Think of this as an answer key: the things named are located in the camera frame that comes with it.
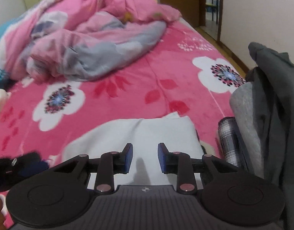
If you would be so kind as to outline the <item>white shirt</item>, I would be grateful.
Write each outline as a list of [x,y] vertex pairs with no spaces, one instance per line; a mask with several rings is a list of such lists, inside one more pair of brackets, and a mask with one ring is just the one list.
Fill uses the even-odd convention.
[[174,174],[163,174],[158,161],[158,144],[171,152],[183,152],[192,158],[204,154],[194,124],[189,117],[170,113],[154,119],[117,119],[106,122],[68,144],[62,161],[80,154],[99,158],[102,154],[133,145],[133,159],[128,174],[114,176],[115,185],[176,185]]

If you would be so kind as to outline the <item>folded grey clothes stack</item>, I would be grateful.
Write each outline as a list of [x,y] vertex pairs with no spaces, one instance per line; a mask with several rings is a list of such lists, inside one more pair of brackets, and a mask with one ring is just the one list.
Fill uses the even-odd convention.
[[230,99],[245,142],[245,168],[283,191],[281,222],[294,229],[294,64],[288,53],[260,43],[248,49],[256,67]]

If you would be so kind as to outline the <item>pink floral bed sheet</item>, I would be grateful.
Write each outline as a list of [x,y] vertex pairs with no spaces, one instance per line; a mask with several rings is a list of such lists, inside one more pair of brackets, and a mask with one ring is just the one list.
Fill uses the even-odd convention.
[[27,77],[0,112],[0,158],[37,151],[49,166],[88,131],[117,119],[190,118],[203,151],[220,156],[218,122],[232,116],[229,99],[242,73],[192,28],[175,23],[145,56],[93,82]]

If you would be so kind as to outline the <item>pink grey blue duvet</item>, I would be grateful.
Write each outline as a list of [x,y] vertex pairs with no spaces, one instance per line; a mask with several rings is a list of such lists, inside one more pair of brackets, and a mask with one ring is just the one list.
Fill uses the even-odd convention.
[[181,13],[157,0],[42,0],[0,26],[0,87],[92,81],[150,51]]

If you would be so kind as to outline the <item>chair in hallway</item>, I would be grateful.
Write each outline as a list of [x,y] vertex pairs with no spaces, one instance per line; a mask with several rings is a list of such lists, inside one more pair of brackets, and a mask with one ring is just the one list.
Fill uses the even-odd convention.
[[219,22],[219,8],[220,8],[220,0],[206,1],[206,12],[211,13],[211,20],[215,21],[216,24],[218,24]]

